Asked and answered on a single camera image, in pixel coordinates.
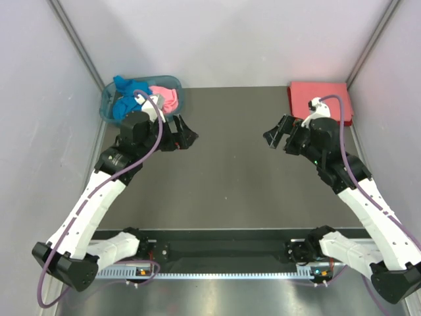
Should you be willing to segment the blue t shirt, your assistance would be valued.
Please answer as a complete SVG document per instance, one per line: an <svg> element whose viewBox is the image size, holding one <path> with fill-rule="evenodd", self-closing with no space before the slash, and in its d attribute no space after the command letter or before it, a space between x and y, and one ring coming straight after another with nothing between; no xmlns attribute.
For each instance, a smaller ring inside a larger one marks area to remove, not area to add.
<svg viewBox="0 0 421 316"><path fill-rule="evenodd" d="M149 94L149 86L147 82L139 82L133 79L127 80L121 76L114 76L113 80L117 92L122 97L115 102L112 108L112 115L114 120L123 120L132 111L141 110L141 105L134 98L134 91L142 90Z"/></svg>

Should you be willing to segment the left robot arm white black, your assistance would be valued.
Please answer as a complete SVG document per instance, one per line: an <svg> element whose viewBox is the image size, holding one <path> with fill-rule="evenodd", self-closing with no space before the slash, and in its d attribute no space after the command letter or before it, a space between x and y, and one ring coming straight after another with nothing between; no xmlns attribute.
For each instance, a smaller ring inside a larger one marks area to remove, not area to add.
<svg viewBox="0 0 421 316"><path fill-rule="evenodd" d="M48 275L82 292L99 271L122 259L142 261L148 256L149 245L134 228L126 228L96 245L90 242L109 207L147 158L156 151L188 149L199 137L180 115L173 120L175 132L165 120L152 120L144 112L129 114L122 121L114 143L100 155L69 216L48 241L36 243L32 250Z"/></svg>

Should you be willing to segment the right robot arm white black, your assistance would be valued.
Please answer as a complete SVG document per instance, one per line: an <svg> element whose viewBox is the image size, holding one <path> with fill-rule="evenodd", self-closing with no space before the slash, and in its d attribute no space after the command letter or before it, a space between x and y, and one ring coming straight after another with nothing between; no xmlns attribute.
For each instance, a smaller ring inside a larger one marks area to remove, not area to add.
<svg viewBox="0 0 421 316"><path fill-rule="evenodd" d="M320 179L357 216L376 245L371 250L330 226L315 228L305 238L308 255L317 261L337 259L358 271L387 302L396 304L420 289L420 249L401 227L377 189L372 175L356 156L342 152L343 136L332 118L312 119L309 125L291 115L263 134L277 148L287 136L284 151L302 155Z"/></svg>

